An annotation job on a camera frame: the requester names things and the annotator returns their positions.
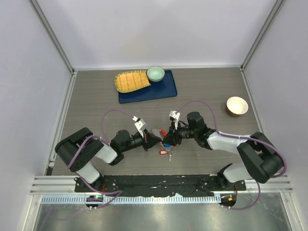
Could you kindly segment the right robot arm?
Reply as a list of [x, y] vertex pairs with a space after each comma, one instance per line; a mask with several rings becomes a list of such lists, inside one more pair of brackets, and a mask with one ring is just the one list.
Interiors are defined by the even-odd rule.
[[183, 139], [193, 139], [202, 148], [240, 156], [241, 163], [228, 164], [217, 173], [218, 186], [223, 190], [241, 180], [266, 183], [284, 168], [282, 157], [261, 132], [244, 136], [222, 133], [209, 128], [199, 112], [188, 113], [187, 123], [180, 121], [177, 111], [171, 111], [169, 118], [171, 126], [162, 140], [164, 144], [177, 146]]

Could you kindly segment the red key tag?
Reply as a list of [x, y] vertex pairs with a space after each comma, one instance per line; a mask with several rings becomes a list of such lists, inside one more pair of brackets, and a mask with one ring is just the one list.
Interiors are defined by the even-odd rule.
[[168, 154], [168, 152], [165, 151], [165, 150], [160, 150], [160, 151], [159, 151], [159, 154], [160, 154], [160, 155], [166, 155], [166, 154]]

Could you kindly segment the blue key tag with key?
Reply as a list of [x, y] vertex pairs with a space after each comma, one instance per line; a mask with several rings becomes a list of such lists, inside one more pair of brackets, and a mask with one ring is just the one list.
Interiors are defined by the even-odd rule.
[[165, 146], [162, 146], [162, 150], [165, 150], [168, 152], [168, 161], [171, 162], [171, 158], [172, 158], [172, 155], [173, 155], [173, 146], [170, 145], [170, 144], [165, 144]]

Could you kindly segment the red keyring holder with rings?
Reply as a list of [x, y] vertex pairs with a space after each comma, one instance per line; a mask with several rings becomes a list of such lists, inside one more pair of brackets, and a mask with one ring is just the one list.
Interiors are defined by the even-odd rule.
[[161, 139], [160, 144], [162, 146], [165, 146], [165, 144], [162, 143], [162, 140], [164, 139], [165, 136], [163, 135], [161, 130], [153, 128], [153, 129], [151, 129], [151, 133], [154, 134], [155, 136], [159, 137]]

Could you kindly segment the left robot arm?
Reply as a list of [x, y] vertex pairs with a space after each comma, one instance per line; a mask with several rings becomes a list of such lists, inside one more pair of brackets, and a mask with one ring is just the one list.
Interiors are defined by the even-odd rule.
[[89, 128], [82, 128], [60, 141], [55, 146], [55, 152], [68, 170], [79, 176], [79, 186], [97, 192], [103, 188], [104, 179], [91, 163], [92, 158], [97, 157], [114, 166], [124, 159], [124, 152], [138, 147], [147, 151], [161, 141], [161, 137], [151, 134], [147, 129], [134, 135], [130, 135], [127, 130], [120, 130], [110, 144], [106, 144]]

